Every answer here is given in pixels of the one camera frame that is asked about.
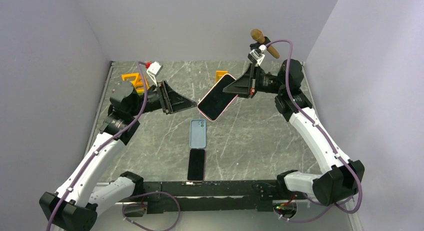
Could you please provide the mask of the pink cased phone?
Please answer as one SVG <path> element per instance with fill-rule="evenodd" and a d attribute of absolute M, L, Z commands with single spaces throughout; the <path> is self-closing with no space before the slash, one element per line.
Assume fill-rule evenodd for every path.
<path fill-rule="evenodd" d="M 209 121 L 216 121 L 238 96 L 223 91 L 235 80 L 231 74 L 224 74 L 197 104 L 199 112 Z"/>

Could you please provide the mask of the light blue phone case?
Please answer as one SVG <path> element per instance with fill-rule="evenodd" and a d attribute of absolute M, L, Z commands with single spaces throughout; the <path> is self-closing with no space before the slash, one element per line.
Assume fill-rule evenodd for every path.
<path fill-rule="evenodd" d="M 207 124 L 205 119 L 192 119 L 189 127 L 189 147 L 204 149 L 207 146 Z"/>

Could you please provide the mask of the purple smartphone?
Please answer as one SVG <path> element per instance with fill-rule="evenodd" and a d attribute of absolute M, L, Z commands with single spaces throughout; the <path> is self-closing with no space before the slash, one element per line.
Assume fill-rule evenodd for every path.
<path fill-rule="evenodd" d="M 206 151 L 204 149 L 191 149 L 189 152 L 187 180 L 201 182 L 205 175 Z"/>

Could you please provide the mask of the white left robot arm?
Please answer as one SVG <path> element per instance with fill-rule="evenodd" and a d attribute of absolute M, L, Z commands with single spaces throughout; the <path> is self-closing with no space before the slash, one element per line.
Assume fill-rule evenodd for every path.
<path fill-rule="evenodd" d="M 129 81 L 119 82 L 109 98 L 108 115 L 93 145 L 70 177 L 54 192 L 39 199 L 47 218 L 47 230 L 89 231 L 98 216 L 120 200 L 139 200 L 145 193 L 144 179 L 130 171 L 114 182 L 96 189 L 96 185 L 115 156 L 129 143 L 145 112 L 161 110 L 174 114 L 197 106 L 177 93 L 163 80 L 138 94 Z"/>

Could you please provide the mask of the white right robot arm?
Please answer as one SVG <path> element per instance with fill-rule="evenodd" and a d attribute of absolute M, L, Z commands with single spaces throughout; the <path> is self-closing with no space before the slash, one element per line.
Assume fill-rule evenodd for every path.
<path fill-rule="evenodd" d="M 321 171 L 310 174 L 292 169 L 279 174 L 276 194 L 288 199 L 294 193 L 303 193 L 314 196 L 323 206 L 331 206 L 360 192 L 365 167 L 345 154 L 322 127 L 312 102 L 301 90 L 303 80 L 303 65 L 294 59 L 285 60 L 276 75 L 250 64 L 223 92 L 246 99 L 257 92 L 275 95 L 276 109 L 303 138 Z"/>

